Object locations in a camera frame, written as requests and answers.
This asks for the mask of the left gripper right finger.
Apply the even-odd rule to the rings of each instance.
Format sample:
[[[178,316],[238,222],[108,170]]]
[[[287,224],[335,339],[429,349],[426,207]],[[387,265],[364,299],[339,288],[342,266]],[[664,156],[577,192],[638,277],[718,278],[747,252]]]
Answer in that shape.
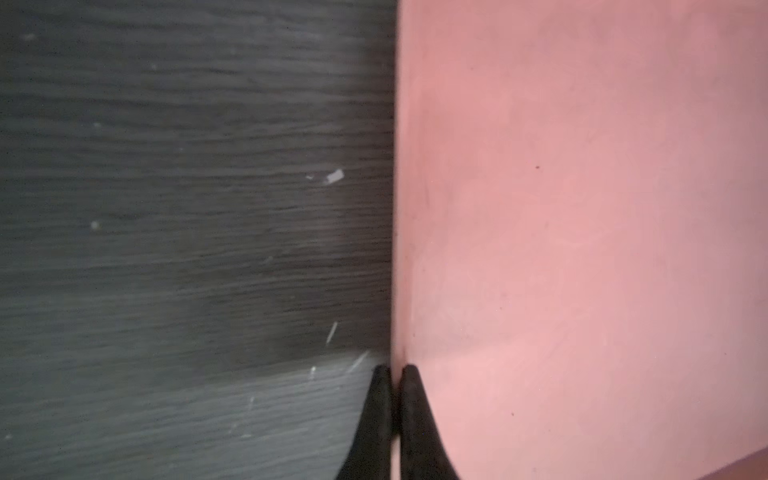
[[[458,480],[418,368],[402,370],[399,392],[400,475],[408,480]]]

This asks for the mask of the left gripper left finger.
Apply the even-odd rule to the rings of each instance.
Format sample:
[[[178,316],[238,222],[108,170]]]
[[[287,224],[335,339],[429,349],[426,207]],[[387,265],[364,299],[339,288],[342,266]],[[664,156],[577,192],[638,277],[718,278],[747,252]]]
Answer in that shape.
[[[337,480],[389,480],[394,419],[391,370],[373,370],[355,435]]]

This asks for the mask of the pink tray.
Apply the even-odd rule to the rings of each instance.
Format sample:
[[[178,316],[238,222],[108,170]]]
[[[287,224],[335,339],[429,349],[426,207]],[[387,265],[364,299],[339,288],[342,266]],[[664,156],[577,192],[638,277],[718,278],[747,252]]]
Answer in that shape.
[[[394,363],[463,479],[767,475],[767,5],[403,1]]]

